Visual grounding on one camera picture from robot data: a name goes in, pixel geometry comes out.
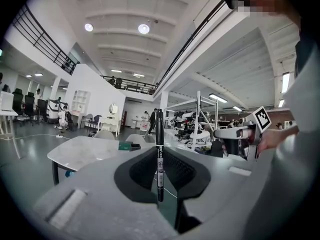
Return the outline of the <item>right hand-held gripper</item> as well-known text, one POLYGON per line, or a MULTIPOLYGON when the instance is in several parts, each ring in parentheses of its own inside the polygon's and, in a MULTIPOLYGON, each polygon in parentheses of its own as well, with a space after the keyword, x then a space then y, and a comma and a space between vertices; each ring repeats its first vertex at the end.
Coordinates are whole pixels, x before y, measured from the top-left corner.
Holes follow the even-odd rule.
POLYGON ((267 111, 261 106, 242 120, 242 126, 239 130, 236 128, 215 130, 214 137, 222 140, 212 142, 211 156, 222 158, 223 156, 240 155, 247 161, 256 161, 260 155, 258 153, 258 145, 262 140, 263 132, 271 123, 267 111), (254 136, 242 138, 241 133, 243 129, 254 130, 254 136))

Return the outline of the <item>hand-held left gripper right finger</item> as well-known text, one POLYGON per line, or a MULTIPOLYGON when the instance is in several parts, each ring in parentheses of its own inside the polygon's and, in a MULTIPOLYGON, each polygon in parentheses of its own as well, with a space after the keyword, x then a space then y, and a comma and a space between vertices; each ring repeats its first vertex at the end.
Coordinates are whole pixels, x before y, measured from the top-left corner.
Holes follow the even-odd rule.
POLYGON ((164 172, 177 191, 167 235, 271 235, 274 151, 256 162, 165 148, 164 172))

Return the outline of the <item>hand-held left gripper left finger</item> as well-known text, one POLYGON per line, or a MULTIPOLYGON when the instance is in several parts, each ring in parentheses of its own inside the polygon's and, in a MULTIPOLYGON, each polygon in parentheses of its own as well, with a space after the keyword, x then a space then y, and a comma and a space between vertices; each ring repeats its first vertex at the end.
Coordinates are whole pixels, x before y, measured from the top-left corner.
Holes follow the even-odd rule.
POLYGON ((68 240, 171 240, 177 231, 152 192, 157 150, 136 150, 90 163, 35 204, 54 237, 68 240))

